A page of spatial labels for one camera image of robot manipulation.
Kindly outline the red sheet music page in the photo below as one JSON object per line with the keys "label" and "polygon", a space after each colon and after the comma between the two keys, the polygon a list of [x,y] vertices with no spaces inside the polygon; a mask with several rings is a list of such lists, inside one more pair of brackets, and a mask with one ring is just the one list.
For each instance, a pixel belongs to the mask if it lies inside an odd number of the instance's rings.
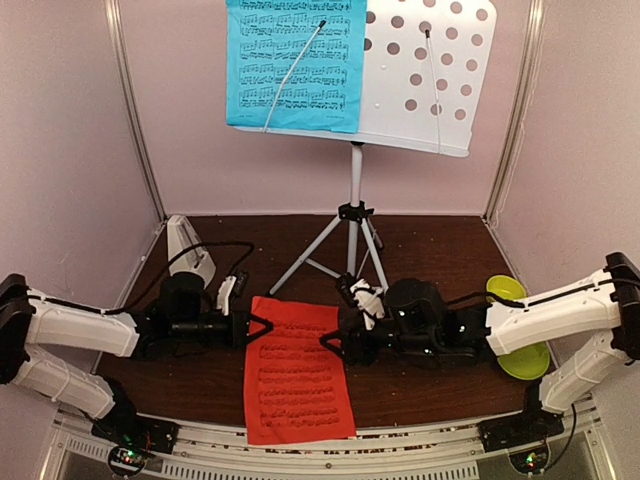
{"label": "red sheet music page", "polygon": [[344,440],[356,424],[342,361],[320,344],[339,309],[254,297],[251,313],[273,323],[246,347],[243,405],[253,446]]}

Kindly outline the blue sheet music page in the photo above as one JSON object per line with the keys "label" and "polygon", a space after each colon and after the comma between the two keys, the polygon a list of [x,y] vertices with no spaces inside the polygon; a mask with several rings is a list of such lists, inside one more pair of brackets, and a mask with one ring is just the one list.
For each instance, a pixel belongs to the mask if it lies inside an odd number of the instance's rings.
{"label": "blue sheet music page", "polygon": [[226,122],[238,128],[359,130],[367,4],[226,4]]}

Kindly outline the white folding music stand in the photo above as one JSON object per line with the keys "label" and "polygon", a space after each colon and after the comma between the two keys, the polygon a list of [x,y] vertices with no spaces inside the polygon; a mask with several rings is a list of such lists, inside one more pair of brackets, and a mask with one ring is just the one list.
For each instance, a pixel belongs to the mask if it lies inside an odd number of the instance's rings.
{"label": "white folding music stand", "polygon": [[349,225],[350,273],[359,272],[367,261],[377,262],[381,246],[360,196],[363,147],[376,144],[466,156],[497,21],[489,1],[364,2],[357,133],[235,127],[350,143],[350,200],[335,217]]}

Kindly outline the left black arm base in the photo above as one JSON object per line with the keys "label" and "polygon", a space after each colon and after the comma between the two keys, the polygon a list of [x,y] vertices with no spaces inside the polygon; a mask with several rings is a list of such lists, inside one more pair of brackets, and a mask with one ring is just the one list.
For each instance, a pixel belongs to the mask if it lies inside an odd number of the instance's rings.
{"label": "left black arm base", "polygon": [[91,419],[92,434],[135,451],[171,454],[179,425],[172,421],[141,416],[116,380],[107,378],[114,406],[100,419]]}

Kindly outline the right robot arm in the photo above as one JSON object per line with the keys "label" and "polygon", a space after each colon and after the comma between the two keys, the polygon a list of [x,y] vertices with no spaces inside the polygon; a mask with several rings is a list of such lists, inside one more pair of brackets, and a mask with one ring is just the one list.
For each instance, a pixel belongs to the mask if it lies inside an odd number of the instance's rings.
{"label": "right robot arm", "polygon": [[513,433],[526,442],[550,426],[551,415],[639,358],[639,268],[621,252],[583,279],[516,300],[481,291],[447,301],[415,278],[388,289],[348,280],[342,289],[360,316],[320,344],[347,364],[369,365],[382,349],[437,365],[475,365],[483,355],[500,358],[538,343],[573,346],[513,419]]}

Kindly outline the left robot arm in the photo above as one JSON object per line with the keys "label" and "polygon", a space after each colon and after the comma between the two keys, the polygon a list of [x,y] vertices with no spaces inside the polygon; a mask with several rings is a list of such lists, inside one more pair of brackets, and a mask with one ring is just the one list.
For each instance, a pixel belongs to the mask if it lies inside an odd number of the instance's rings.
{"label": "left robot arm", "polygon": [[181,345],[245,346],[270,333],[272,322],[231,308],[239,283],[227,277],[212,297],[194,273],[177,273],[160,284],[158,297],[141,312],[104,310],[30,289],[20,274],[1,282],[1,381],[70,404],[123,444],[144,433],[142,419],[114,382],[91,375],[49,352],[70,347],[120,358],[153,359]]}

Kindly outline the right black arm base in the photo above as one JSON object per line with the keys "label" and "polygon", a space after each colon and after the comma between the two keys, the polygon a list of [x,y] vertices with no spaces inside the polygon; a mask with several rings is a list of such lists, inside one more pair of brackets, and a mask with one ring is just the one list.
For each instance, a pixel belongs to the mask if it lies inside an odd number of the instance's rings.
{"label": "right black arm base", "polygon": [[542,408],[536,386],[525,393],[521,412],[484,420],[477,428],[485,452],[539,442],[564,432],[563,415]]}

